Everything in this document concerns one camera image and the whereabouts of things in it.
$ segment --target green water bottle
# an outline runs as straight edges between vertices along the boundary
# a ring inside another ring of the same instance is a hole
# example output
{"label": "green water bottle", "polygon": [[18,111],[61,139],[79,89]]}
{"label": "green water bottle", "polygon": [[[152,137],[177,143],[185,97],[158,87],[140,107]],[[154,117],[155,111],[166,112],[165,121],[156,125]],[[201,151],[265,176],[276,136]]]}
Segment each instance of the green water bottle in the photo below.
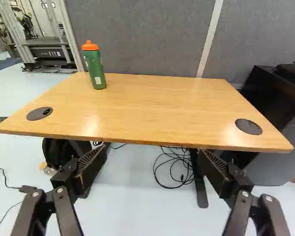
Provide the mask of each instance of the green water bottle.
{"label": "green water bottle", "polygon": [[98,46],[87,40],[86,44],[82,45],[82,50],[94,89],[106,88],[105,73]]}

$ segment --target desk leg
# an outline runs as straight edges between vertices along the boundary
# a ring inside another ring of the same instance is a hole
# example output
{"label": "desk leg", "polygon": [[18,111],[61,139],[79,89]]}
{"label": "desk leg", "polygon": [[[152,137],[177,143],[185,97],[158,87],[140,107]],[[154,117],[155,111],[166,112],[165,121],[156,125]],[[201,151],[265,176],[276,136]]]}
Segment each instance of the desk leg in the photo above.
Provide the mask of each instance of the desk leg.
{"label": "desk leg", "polygon": [[205,182],[203,180],[204,175],[202,174],[199,159],[198,159],[198,150],[195,148],[190,148],[189,151],[190,151],[192,171],[193,171],[196,191],[197,191],[198,206],[201,208],[207,208],[208,207],[207,192],[206,192]]}

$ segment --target black cabinet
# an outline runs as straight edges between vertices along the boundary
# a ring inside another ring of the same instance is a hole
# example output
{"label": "black cabinet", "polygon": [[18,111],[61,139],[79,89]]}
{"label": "black cabinet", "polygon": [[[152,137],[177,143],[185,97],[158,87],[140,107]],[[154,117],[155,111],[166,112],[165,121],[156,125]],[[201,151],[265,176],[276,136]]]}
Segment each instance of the black cabinet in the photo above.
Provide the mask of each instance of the black cabinet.
{"label": "black cabinet", "polygon": [[[240,93],[279,131],[295,117],[295,77],[271,66],[254,66]],[[223,151],[224,160],[233,159],[245,168],[257,152]]]}

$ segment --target wooden tabletop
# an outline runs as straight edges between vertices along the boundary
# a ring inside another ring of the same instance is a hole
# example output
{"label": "wooden tabletop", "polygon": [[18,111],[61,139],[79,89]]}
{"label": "wooden tabletop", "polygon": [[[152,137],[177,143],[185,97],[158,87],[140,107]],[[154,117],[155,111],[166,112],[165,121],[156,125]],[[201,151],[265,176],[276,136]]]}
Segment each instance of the wooden tabletop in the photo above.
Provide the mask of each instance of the wooden tabletop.
{"label": "wooden tabletop", "polygon": [[[39,137],[174,145],[224,150],[289,152],[293,146],[223,79],[106,74],[107,88],[95,90],[78,72],[0,124],[0,133]],[[46,118],[27,114],[52,107]],[[249,119],[261,135],[239,130]]]}

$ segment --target gray fabric panel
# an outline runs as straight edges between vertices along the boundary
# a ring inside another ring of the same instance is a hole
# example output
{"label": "gray fabric panel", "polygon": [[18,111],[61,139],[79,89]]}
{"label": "gray fabric panel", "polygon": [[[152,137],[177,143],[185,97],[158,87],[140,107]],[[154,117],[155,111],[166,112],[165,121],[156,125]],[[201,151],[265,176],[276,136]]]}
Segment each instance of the gray fabric panel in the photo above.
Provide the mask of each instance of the gray fabric panel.
{"label": "gray fabric panel", "polygon": [[78,47],[106,72],[195,76],[214,0],[65,0]]}
{"label": "gray fabric panel", "polygon": [[253,65],[295,61],[295,0],[225,0],[204,77],[243,83]]}

